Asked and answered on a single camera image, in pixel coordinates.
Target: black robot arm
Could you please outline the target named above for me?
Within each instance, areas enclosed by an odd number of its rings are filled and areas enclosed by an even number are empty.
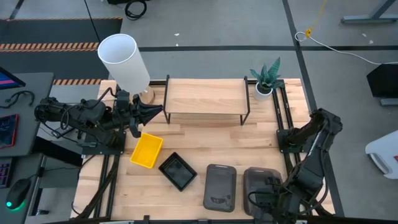
[[[101,102],[109,91],[116,97],[113,110]],[[142,103],[138,95],[134,95],[130,103],[128,92],[121,90],[114,95],[108,88],[98,100],[81,100],[77,105],[60,103],[53,97],[44,98],[35,108],[35,117],[42,123],[58,121],[63,129],[71,126],[94,136],[97,143],[112,147],[117,144],[118,132],[124,128],[129,128],[132,135],[139,138],[138,125],[146,125],[162,110],[162,105]]]
[[[304,145],[306,140],[315,135],[306,158],[296,164],[288,179],[279,187],[275,206],[271,211],[278,223],[295,223],[298,215],[320,206],[327,196],[328,186],[322,199],[314,203],[323,187],[325,177],[324,160],[333,140],[343,128],[340,118],[319,109],[311,114],[311,121],[300,129],[293,129],[285,136],[285,143],[292,147]],[[300,212],[300,204],[309,209]]]

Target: gray floor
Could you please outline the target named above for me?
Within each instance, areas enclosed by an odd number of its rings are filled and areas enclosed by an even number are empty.
[[[7,18],[16,0],[6,0],[0,17]],[[87,0],[93,17],[124,17],[123,10],[100,0]],[[398,24],[341,25],[342,16],[368,14],[383,0],[328,1],[312,37],[328,45],[398,45]],[[319,0],[289,0],[297,30],[312,26],[322,4]],[[17,18],[88,17],[78,0],[25,0]],[[388,13],[398,13],[395,3]],[[122,33],[132,35],[140,47],[208,45],[293,46],[280,0],[151,0],[138,21],[123,20]],[[311,41],[302,45],[315,45]],[[378,61],[398,61],[396,51],[360,51]],[[373,98],[366,75],[375,65],[334,52],[304,52],[318,107],[341,117],[344,128],[331,149],[338,190],[347,217],[398,220],[398,180],[389,180],[364,153],[367,143],[398,129],[398,108],[382,108]],[[143,52],[152,79],[172,77],[240,78],[250,68],[281,57],[280,74],[301,78],[294,51]],[[95,98],[98,86],[55,86],[52,95],[73,103]],[[48,219],[66,220],[73,187],[44,193],[40,208],[52,208]],[[58,200],[55,193],[63,198]],[[47,221],[34,217],[27,223]]]

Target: white pot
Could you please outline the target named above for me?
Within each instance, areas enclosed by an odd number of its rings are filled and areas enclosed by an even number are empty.
[[[256,99],[257,101],[264,101],[264,100],[266,100],[266,99],[268,98],[269,95],[272,94],[272,91],[274,91],[274,89],[271,89],[271,91],[270,91],[268,94],[263,94],[263,93],[260,93],[260,92],[257,90],[258,84],[259,84],[259,83],[257,83],[257,84],[256,84],[256,87],[254,88],[253,97],[254,97],[254,99]]]

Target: white cable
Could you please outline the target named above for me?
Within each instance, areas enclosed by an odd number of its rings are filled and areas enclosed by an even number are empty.
[[[299,34],[303,34],[303,35],[304,35],[304,39],[300,40],[300,39],[298,38],[298,35],[299,35]],[[295,38],[297,41],[299,41],[299,42],[303,42],[304,40],[307,40],[307,38],[305,37],[305,33],[304,33],[304,32],[297,32],[297,33],[294,35],[294,38]],[[369,63],[371,63],[371,64],[373,64],[373,65],[395,64],[395,63],[398,63],[398,62],[386,62],[386,63],[376,63],[376,62],[372,62],[372,61],[370,61],[370,60],[368,60],[368,59],[366,59],[366,58],[363,58],[363,57],[361,57],[361,56],[359,56],[359,55],[356,55],[356,54],[353,54],[353,53],[349,53],[349,52],[342,52],[342,51],[336,50],[336,49],[334,49],[334,48],[332,48],[332,47],[327,46],[326,44],[323,44],[323,43],[321,43],[321,42],[315,40],[315,39],[312,38],[312,37],[310,37],[310,39],[311,39],[312,41],[314,41],[315,43],[319,44],[319,45],[322,45],[322,46],[324,46],[324,47],[329,48],[329,49],[332,50],[332,51],[335,51],[335,52],[341,53],[341,54],[346,54],[346,55],[355,56],[355,57],[360,58],[360,59],[362,59],[362,60],[364,60],[364,61],[366,61],[366,62],[369,62]]]

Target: computer mouse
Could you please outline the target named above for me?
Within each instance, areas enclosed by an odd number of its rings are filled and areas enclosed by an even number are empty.
[[[30,179],[18,180],[7,194],[6,206],[8,209],[15,209],[19,207],[25,200],[26,194],[29,191]]]

